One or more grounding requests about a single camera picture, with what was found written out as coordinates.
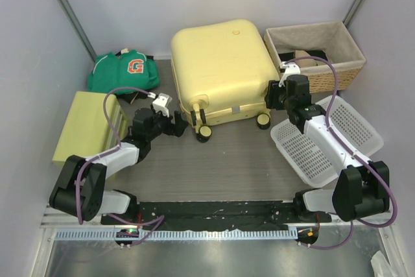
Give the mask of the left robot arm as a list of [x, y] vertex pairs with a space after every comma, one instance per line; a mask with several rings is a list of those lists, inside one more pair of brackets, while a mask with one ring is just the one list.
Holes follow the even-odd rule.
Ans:
[[132, 224], [138, 216], [137, 198], [124, 191], [106, 191], [106, 180], [144, 160], [153, 139], [162, 134], [180, 137], [188, 126], [178, 111], [166, 117], [151, 108], [138, 109], [120, 145], [88, 158], [68, 157], [49, 197], [49, 206], [78, 217], [80, 223], [96, 215], [115, 215], [123, 224]]

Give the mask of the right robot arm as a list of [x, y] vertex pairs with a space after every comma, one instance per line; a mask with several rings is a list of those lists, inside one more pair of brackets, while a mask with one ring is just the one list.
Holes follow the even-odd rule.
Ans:
[[[380, 138], [348, 103], [337, 95], [313, 102], [309, 79], [293, 74], [268, 82], [265, 104], [286, 111], [288, 119], [274, 126], [270, 135], [309, 186], [295, 194], [292, 212], [297, 220], [309, 221], [321, 211], [348, 222], [396, 210], [389, 168], [370, 158], [380, 146], [360, 151], [366, 142]], [[358, 141], [347, 126], [371, 137]]]

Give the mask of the yellow hard-shell suitcase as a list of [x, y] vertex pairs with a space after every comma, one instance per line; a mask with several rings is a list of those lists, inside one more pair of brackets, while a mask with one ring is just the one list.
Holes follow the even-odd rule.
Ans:
[[201, 143], [213, 126], [255, 118], [270, 127], [265, 97], [278, 73], [257, 27], [246, 19], [179, 30], [171, 40], [178, 103]]

